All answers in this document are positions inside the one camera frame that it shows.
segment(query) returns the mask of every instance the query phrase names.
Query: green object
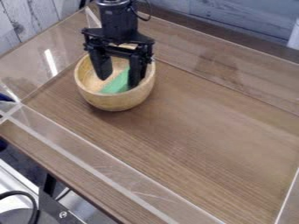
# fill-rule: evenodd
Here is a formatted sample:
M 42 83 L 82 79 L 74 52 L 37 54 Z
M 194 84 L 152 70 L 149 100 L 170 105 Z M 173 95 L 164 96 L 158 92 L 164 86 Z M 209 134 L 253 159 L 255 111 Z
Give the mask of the green object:
M 101 94 L 118 94 L 129 90 L 128 86 L 128 70 L 129 67 L 120 73 L 120 75 L 100 89 Z

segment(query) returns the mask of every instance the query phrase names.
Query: black cable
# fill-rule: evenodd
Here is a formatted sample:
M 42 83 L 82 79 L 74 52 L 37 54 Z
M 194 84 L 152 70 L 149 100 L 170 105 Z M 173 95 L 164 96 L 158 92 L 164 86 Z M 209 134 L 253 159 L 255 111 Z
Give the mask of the black cable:
M 70 192 L 70 189 L 68 189 L 68 191 L 56 198 L 56 201 L 60 201 L 68 195 L 69 192 Z
M 22 195 L 30 200 L 30 202 L 32 202 L 32 217 L 28 221 L 28 224 L 36 224 L 37 213 L 38 213 L 37 204 L 36 204 L 33 196 L 28 192 L 12 191 L 12 192 L 1 193 L 0 200 L 8 198 L 10 196 L 14 196 L 14 195 Z
M 130 11 L 134 13 L 136 17 L 140 18 L 142 21 L 146 22 L 146 21 L 149 21 L 150 18 L 152 18 L 152 12 L 153 12 L 153 9 L 152 9 L 152 5 L 150 5 L 150 3 L 149 3 L 149 0 L 144 0 L 144 1 L 145 1 L 145 3 L 146 3 L 146 7 L 148 7 L 148 10 L 149 10 L 148 17 L 140 17 L 140 16 L 137 15 L 137 12 L 136 12 L 136 10 L 134 10 L 134 8 L 133 8 L 132 5 L 129 6 L 129 9 L 130 9 Z

